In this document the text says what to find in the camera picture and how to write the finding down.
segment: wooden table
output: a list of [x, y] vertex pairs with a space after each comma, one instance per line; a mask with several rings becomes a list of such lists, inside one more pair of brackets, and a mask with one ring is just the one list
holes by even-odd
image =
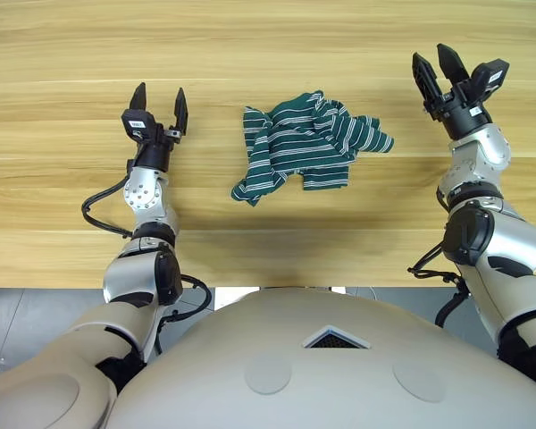
[[[511, 63], [487, 107], [514, 152], [504, 193], [536, 224], [536, 1], [0, 0], [0, 287], [101, 287], [122, 241], [80, 204], [123, 176], [120, 115], [142, 80], [166, 124], [179, 86], [188, 98], [169, 190], [183, 272], [211, 286], [440, 285], [406, 273], [446, 222], [434, 190], [448, 137], [411, 75], [414, 51], [436, 66], [438, 42], [469, 70]], [[318, 88], [379, 116], [392, 152], [361, 156], [344, 189], [293, 178], [257, 207], [230, 199], [244, 106]], [[131, 226], [119, 196], [95, 213]]]

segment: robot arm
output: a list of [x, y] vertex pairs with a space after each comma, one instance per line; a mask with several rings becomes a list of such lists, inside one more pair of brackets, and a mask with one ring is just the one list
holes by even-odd
[[179, 230], [164, 191], [173, 144], [186, 132], [187, 105], [181, 89], [177, 125], [164, 130], [145, 104], [142, 83], [122, 116], [138, 143], [123, 189], [135, 229], [110, 229], [127, 232], [131, 241], [105, 272], [106, 304], [88, 311], [29, 362], [0, 375], [1, 429], [103, 427], [119, 391], [145, 367], [164, 310], [182, 293], [174, 250]]
[[419, 54], [413, 71], [425, 109], [453, 140], [452, 165], [438, 188], [448, 210], [442, 252], [472, 293], [498, 357], [536, 382], [536, 226], [503, 199], [500, 174], [510, 165], [510, 146], [482, 104], [502, 85], [508, 64], [484, 63], [469, 77], [455, 51], [438, 49], [453, 85], [448, 94]]

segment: gray floor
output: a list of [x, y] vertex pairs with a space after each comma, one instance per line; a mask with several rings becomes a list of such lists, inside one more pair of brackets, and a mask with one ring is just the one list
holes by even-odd
[[[348, 293], [379, 299], [405, 308], [433, 321], [439, 308], [453, 294], [448, 288], [348, 288]], [[185, 290], [174, 308], [180, 312], [195, 308], [201, 290]], [[67, 329], [88, 308], [102, 304], [101, 290], [0, 290], [0, 372], [35, 356], [48, 342]], [[209, 309], [188, 320], [168, 324], [161, 334], [163, 350], [170, 348], [197, 320], [213, 312]], [[468, 300], [447, 320], [446, 328], [476, 347], [495, 354], [495, 347]]]

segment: green striped shirt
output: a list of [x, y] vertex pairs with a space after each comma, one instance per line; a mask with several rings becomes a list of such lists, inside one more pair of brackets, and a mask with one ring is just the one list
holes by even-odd
[[265, 114], [244, 111], [247, 176], [231, 196], [255, 206], [291, 174], [304, 177], [304, 190], [348, 185], [348, 165], [360, 151], [388, 152], [393, 139], [381, 132], [378, 119], [351, 117], [339, 101], [326, 100], [322, 91], [281, 103]]

